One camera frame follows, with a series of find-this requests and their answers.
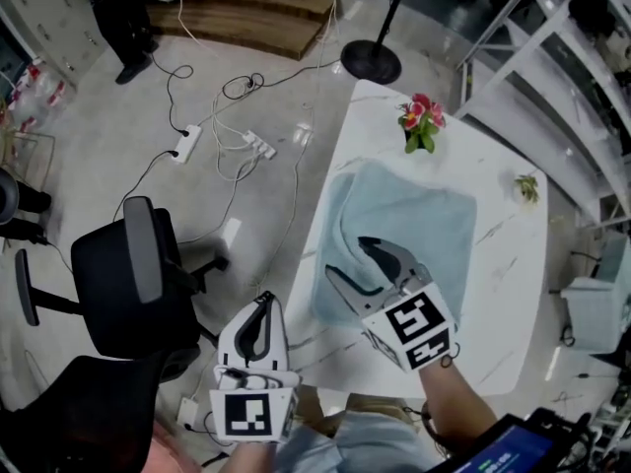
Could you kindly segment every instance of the electronic device screen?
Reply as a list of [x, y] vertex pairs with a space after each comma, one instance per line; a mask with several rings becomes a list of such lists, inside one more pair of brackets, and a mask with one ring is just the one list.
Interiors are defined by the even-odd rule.
[[456, 473], [527, 473], [552, 448], [553, 441], [520, 426], [510, 426]]

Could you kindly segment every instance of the flower pot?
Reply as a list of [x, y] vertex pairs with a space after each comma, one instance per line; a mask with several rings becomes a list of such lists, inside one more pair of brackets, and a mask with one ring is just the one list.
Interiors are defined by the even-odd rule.
[[[411, 136], [412, 136], [412, 134], [409, 131], [405, 130], [405, 142], [407, 142], [410, 139]], [[419, 142], [418, 142], [418, 148], [417, 149], [425, 149], [425, 146], [423, 145], [423, 141], [420, 140], [420, 139], [419, 139]]]

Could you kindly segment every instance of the person's leg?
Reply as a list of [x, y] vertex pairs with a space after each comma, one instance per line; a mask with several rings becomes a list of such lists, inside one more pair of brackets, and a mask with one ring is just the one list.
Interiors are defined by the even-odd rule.
[[143, 0], [125, 0], [127, 19], [138, 47], [144, 52], [154, 52], [158, 43], [151, 32], [149, 14]]
[[125, 66], [116, 79], [126, 84], [151, 64], [134, 39], [126, 0], [90, 0], [99, 30]]
[[28, 240], [32, 243], [48, 245], [43, 228], [30, 221], [12, 219], [6, 225], [0, 225], [0, 237], [13, 240]]
[[351, 393], [346, 401], [346, 410], [351, 412], [369, 412], [375, 414], [394, 417], [399, 421], [414, 426], [411, 417], [405, 413], [403, 408], [405, 402], [396, 398], [385, 398], [380, 396], [365, 396], [363, 394]]
[[20, 203], [18, 208], [25, 212], [35, 212], [41, 214], [50, 208], [52, 199], [48, 193], [35, 191], [32, 187], [18, 182], [18, 191], [20, 192]]
[[324, 418], [315, 387], [310, 385], [300, 386], [298, 389], [298, 406], [296, 407], [296, 412], [294, 412], [294, 417], [309, 428], [313, 428], [315, 424]]

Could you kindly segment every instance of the white table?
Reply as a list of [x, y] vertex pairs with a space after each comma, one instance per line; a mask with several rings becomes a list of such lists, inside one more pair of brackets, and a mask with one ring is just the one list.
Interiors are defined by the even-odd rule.
[[[309, 308], [328, 185], [341, 172], [357, 170], [364, 160], [377, 160], [407, 180], [476, 198], [456, 364], [479, 394], [510, 392], [524, 364], [543, 282], [546, 177], [500, 143], [449, 116], [436, 137], [434, 155], [406, 155], [396, 120], [398, 106], [408, 101], [368, 81], [355, 87], [285, 310], [292, 370], [317, 387], [424, 397], [416, 373], [402, 372], [373, 350], [360, 330], [327, 327]], [[520, 205], [513, 195], [513, 179], [532, 172], [539, 183], [535, 207]]]

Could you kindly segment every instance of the light blue towel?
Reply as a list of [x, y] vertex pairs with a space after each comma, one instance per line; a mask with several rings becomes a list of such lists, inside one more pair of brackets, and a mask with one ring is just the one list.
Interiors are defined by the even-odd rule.
[[311, 308], [321, 322], [361, 327], [357, 315], [324, 275], [337, 266], [361, 287], [391, 287], [358, 237], [378, 237], [407, 248], [427, 266], [459, 323], [475, 228], [476, 202], [446, 189], [403, 180], [377, 163], [336, 177], [328, 190], [328, 212], [317, 249]]

